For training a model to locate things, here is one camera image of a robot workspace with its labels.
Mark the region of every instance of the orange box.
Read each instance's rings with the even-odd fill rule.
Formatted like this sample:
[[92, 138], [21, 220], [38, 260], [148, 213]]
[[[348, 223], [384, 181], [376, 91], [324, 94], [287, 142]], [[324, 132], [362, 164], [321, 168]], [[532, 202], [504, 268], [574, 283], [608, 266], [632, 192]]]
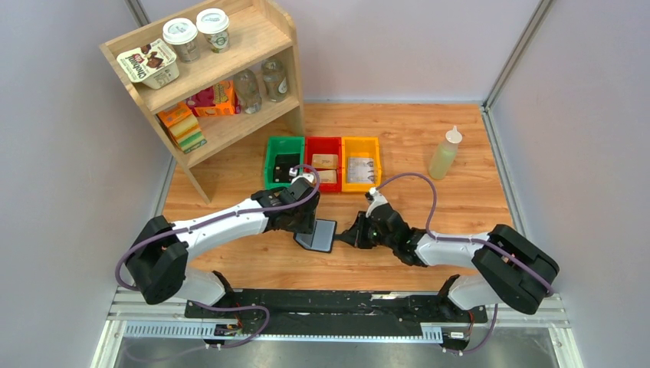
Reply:
[[165, 127], [169, 128], [192, 115], [192, 111], [184, 102], [179, 102], [167, 110], [160, 111], [157, 115], [160, 121], [165, 124]]
[[222, 80], [187, 101], [197, 117], [219, 117], [238, 113], [237, 95], [232, 80]]

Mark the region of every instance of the glass bottle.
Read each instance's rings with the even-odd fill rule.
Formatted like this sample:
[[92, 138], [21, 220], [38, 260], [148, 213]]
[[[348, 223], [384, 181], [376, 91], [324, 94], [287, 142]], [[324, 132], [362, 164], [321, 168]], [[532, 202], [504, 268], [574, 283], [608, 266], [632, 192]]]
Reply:
[[250, 69], [245, 69], [233, 77], [235, 93], [239, 105], [245, 113], [257, 113], [262, 108], [262, 97], [258, 79]]
[[449, 130], [445, 134], [445, 140], [438, 144], [438, 149], [431, 158], [428, 165], [428, 174], [433, 178], [440, 180], [447, 175], [447, 170], [451, 167], [451, 163], [456, 158], [458, 152], [458, 144], [463, 140], [463, 136], [458, 132], [458, 128], [454, 125], [454, 129]]
[[262, 62], [262, 79], [269, 100], [280, 102], [287, 97], [287, 75], [280, 59], [272, 56]]

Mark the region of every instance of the squeeze bottle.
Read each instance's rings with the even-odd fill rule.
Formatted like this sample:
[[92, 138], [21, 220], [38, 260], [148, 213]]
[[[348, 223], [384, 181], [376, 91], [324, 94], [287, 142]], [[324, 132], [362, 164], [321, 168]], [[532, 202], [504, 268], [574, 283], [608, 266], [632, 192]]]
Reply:
[[462, 140], [463, 136], [458, 132], [455, 125], [454, 129], [449, 130], [445, 134], [445, 140], [438, 144], [438, 149], [435, 151], [428, 165], [428, 174], [433, 179], [440, 180], [447, 175], [447, 170], [449, 170], [451, 163], [456, 158], [458, 144]]

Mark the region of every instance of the white wall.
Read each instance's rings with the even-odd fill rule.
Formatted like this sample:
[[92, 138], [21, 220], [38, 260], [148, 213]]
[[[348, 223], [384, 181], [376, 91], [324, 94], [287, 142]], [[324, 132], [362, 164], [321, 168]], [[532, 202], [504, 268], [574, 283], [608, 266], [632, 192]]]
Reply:
[[650, 2], [559, 0], [494, 108], [588, 368], [650, 365]]
[[[152, 21], [198, 0], [140, 0]], [[306, 99], [479, 101], [538, 0], [277, 0]]]
[[86, 367], [169, 154], [97, 47], [123, 1], [3, 5], [0, 366]]

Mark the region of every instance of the wooden table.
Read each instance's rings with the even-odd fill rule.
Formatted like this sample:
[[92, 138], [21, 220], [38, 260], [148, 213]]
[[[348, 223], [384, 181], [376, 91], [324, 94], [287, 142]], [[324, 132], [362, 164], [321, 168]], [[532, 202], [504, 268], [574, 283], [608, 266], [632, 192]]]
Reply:
[[[438, 208], [432, 228], [445, 233], [477, 233], [497, 223], [511, 224], [494, 157], [476, 105], [308, 104], [307, 135], [377, 136], [383, 179], [416, 171], [426, 173], [437, 144], [454, 125], [463, 134], [448, 175], [435, 184]], [[269, 136], [290, 136], [273, 122], [196, 167], [209, 182], [206, 205], [177, 168], [163, 214], [169, 221], [192, 219], [239, 203], [263, 189], [262, 169]], [[409, 225], [423, 228], [432, 204], [428, 185], [419, 178], [390, 183], [382, 193]], [[317, 217], [349, 228], [357, 211], [366, 210], [362, 193], [324, 193]], [[286, 232], [269, 232], [222, 245], [195, 259], [192, 266], [220, 271], [234, 288], [299, 288], [387, 291], [437, 291], [463, 268], [409, 267], [388, 248], [355, 249], [336, 241], [330, 254], [305, 251]]]

